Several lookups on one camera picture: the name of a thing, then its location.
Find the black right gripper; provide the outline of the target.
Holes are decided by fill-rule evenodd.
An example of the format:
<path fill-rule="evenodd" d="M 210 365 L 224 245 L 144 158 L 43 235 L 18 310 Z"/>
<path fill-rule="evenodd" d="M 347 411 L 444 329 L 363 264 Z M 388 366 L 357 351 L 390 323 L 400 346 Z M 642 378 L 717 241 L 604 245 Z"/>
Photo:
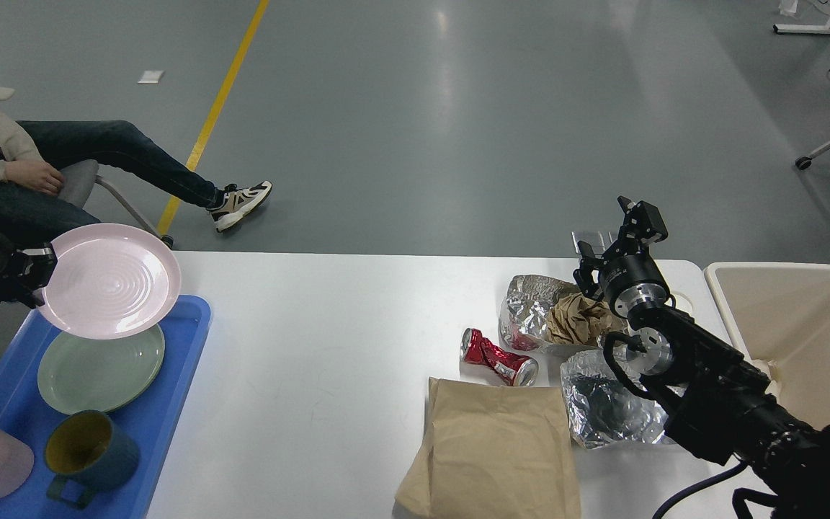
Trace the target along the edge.
<path fill-rule="evenodd" d="M 658 207 L 645 200 L 617 198 L 623 212 L 618 229 L 617 249 L 597 256 L 586 241 L 577 241 L 579 268 L 574 282 L 586 298 L 604 301 L 619 318 L 628 318 L 636 309 L 666 305 L 671 289 L 648 251 L 668 239 L 665 221 Z"/>

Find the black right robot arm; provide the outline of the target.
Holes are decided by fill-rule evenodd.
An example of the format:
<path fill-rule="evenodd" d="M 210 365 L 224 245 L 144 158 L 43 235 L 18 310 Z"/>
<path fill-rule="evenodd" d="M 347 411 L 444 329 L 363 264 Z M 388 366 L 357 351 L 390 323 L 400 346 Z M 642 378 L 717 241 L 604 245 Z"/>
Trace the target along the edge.
<path fill-rule="evenodd" d="M 666 412 L 666 436 L 692 456 L 717 464 L 738 459 L 734 469 L 665 500 L 654 516 L 751 469 L 769 492 L 735 489 L 738 518 L 751 517 L 752 503 L 774 518 L 830 518 L 830 425 L 817 430 L 794 417 L 768 394 L 767 375 L 673 305 L 649 252 L 668 236 L 659 209 L 623 196 L 618 204 L 625 219 L 616 240 L 600 254 L 580 240 L 574 270 L 583 295 L 605 301 L 631 328 L 603 336 L 603 358 L 627 391 Z"/>

